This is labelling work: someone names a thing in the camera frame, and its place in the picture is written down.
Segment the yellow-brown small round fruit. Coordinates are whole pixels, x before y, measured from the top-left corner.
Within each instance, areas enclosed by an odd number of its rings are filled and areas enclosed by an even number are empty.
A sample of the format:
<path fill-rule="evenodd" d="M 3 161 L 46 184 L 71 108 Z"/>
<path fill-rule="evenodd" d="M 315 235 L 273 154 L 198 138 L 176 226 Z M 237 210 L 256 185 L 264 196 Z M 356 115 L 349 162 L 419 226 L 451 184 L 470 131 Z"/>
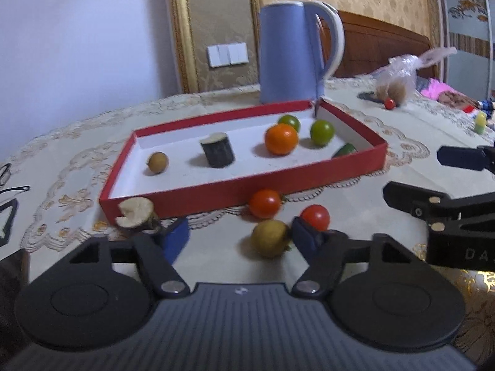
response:
<path fill-rule="evenodd" d="M 164 172 L 167 169 L 168 165 L 169 158 L 165 153 L 161 151 L 152 153 L 147 161 L 148 170 L 152 174 L 160 174 Z"/>

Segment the orange mandarin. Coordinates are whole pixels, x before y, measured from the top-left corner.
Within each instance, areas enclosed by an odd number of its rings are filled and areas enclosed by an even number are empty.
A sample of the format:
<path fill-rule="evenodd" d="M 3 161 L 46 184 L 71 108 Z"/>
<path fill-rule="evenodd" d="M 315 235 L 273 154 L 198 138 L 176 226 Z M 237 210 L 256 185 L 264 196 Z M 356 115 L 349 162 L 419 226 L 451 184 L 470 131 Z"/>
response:
<path fill-rule="evenodd" d="M 274 155 L 284 156 L 294 151 L 299 136 L 292 126 L 281 123 L 271 126 L 264 134 L 264 145 Z"/>

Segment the green tomato outside box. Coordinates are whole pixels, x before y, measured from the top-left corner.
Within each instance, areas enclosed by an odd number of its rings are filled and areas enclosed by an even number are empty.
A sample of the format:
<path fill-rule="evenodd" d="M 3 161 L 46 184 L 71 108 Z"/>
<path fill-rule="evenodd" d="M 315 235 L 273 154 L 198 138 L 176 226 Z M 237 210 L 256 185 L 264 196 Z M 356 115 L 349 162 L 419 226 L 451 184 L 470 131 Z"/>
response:
<path fill-rule="evenodd" d="M 300 131 L 300 121 L 296 116 L 292 116 L 289 114 L 283 115 L 278 118 L 277 123 L 291 126 L 293 129 L 295 129 L 296 132 Z"/>

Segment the red cherry tomato lower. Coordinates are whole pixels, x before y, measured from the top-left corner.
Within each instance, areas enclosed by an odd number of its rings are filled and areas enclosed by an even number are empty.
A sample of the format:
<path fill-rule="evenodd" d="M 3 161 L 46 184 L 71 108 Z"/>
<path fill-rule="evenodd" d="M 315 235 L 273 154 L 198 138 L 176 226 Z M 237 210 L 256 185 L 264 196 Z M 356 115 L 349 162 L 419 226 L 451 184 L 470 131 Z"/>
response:
<path fill-rule="evenodd" d="M 322 205 L 312 204 L 306 207 L 300 217 L 313 228 L 319 231 L 328 230 L 330 225 L 330 213 Z"/>

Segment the small yellow green toy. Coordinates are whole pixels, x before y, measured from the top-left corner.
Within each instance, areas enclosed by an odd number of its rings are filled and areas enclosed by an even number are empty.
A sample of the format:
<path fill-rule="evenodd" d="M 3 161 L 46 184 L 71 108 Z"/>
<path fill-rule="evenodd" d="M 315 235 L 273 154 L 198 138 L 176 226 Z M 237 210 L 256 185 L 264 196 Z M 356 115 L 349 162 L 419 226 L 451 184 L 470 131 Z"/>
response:
<path fill-rule="evenodd" d="M 482 135 L 487 125 L 487 115 L 484 111 L 479 111 L 474 118 L 473 130 L 477 135 Z"/>

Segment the yellow lemon-like fruit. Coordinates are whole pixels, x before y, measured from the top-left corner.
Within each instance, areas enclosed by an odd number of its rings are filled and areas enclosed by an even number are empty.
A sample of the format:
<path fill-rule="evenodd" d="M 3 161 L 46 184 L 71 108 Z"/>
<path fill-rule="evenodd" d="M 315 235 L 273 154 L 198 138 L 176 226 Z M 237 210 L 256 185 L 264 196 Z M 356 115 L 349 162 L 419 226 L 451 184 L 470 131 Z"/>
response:
<path fill-rule="evenodd" d="M 275 258 L 290 245 L 290 227 L 280 220 L 264 220 L 254 227 L 249 241 L 262 257 Z"/>

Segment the red cherry tomato upper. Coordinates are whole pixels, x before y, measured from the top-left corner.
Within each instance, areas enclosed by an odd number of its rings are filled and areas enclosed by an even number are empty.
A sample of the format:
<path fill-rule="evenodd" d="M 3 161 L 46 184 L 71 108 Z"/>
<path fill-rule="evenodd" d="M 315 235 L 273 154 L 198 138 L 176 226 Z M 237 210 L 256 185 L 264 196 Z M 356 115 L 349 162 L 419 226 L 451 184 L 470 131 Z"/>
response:
<path fill-rule="evenodd" d="M 249 199 L 249 212 L 258 219 L 272 219 L 282 207 L 282 199 L 278 192 L 272 189 L 262 189 Z"/>

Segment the green tomato in box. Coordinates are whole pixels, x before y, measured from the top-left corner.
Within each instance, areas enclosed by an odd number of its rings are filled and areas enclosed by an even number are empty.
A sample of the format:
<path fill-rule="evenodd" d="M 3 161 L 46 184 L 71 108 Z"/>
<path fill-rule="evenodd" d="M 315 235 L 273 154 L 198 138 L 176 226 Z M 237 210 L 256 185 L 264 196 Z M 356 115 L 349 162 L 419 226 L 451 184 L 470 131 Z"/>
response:
<path fill-rule="evenodd" d="M 334 135 L 334 126 L 326 120 L 315 120 L 310 128 L 310 139 L 317 147 L 325 147 L 328 145 Z"/>

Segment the wardrobe with patterned glass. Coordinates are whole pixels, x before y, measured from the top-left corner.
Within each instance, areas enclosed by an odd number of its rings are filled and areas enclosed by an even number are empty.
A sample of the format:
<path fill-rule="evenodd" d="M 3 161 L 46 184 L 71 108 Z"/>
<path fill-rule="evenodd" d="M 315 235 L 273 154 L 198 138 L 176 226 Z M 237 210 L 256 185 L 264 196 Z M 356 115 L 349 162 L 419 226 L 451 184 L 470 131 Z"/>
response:
<path fill-rule="evenodd" d="M 475 100 L 494 97 L 494 0 L 441 0 L 443 79 Z"/>

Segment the wooden bed headboard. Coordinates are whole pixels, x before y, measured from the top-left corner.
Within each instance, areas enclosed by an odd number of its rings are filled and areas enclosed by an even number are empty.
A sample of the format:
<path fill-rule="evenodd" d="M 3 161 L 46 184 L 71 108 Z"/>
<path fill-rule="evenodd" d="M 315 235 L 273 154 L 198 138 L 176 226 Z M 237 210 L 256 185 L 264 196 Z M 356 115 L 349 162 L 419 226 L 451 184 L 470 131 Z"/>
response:
<path fill-rule="evenodd" d="M 338 69 L 338 78 L 370 74 L 389 63 L 389 58 L 412 54 L 420 56 L 432 48 L 427 37 L 406 28 L 359 14 L 340 11 L 345 50 Z"/>

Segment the black eyeglasses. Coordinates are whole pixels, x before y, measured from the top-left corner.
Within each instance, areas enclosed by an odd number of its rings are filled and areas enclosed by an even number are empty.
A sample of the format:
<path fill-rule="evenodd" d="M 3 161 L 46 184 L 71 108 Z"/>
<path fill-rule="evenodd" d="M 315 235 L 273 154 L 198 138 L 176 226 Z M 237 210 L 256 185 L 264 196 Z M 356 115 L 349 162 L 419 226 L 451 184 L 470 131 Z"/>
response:
<path fill-rule="evenodd" d="M 1 165 L 1 198 L 7 198 L 8 196 L 26 193 L 31 189 L 29 185 L 15 185 L 13 183 L 11 167 L 11 163 L 4 163 L 3 165 Z"/>

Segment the blue electric kettle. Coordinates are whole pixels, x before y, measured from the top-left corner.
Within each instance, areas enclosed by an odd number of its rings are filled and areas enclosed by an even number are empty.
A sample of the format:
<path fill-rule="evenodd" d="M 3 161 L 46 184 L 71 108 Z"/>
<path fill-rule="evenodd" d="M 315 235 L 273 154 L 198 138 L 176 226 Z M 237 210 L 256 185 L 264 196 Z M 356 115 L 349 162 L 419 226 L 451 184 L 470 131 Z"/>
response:
<path fill-rule="evenodd" d="M 321 1 L 284 1 L 261 8 L 260 102 L 317 100 L 342 62 L 345 34 L 338 11 Z"/>

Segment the black flat frame under bag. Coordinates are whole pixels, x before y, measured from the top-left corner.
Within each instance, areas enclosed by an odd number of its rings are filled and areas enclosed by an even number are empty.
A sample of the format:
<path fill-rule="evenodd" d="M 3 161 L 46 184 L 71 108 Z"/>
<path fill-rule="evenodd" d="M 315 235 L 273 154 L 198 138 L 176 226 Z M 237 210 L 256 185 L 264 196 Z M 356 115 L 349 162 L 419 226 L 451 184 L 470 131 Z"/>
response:
<path fill-rule="evenodd" d="M 357 95 L 357 98 L 358 99 L 361 99 L 361 100 L 372 101 L 372 102 L 375 102 L 375 103 L 378 103 L 378 104 L 383 104 L 384 103 L 384 99 L 381 99 L 381 98 L 377 97 L 376 94 L 374 92 L 372 92 L 372 91 L 369 91 L 369 92 L 360 92 Z"/>

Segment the white wall switch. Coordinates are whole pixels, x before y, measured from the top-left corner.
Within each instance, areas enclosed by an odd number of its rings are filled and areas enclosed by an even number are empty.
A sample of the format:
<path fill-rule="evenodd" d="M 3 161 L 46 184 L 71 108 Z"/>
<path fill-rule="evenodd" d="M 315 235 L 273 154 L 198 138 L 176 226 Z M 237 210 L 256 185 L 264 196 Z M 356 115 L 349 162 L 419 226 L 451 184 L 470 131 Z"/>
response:
<path fill-rule="evenodd" d="M 244 42 L 210 45 L 207 47 L 207 56 L 211 68 L 244 65 L 249 62 L 248 47 Z"/>

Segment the gold picture frame moulding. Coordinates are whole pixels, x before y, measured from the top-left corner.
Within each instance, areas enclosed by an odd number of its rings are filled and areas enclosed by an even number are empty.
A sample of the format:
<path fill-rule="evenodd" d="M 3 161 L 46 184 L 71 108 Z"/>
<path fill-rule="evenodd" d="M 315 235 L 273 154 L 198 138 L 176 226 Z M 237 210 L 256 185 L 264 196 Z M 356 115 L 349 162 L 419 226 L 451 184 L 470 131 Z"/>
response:
<path fill-rule="evenodd" d="M 261 0 L 169 0 L 179 83 L 185 93 L 258 83 Z M 212 67 L 207 48 L 244 43 L 247 62 Z"/>

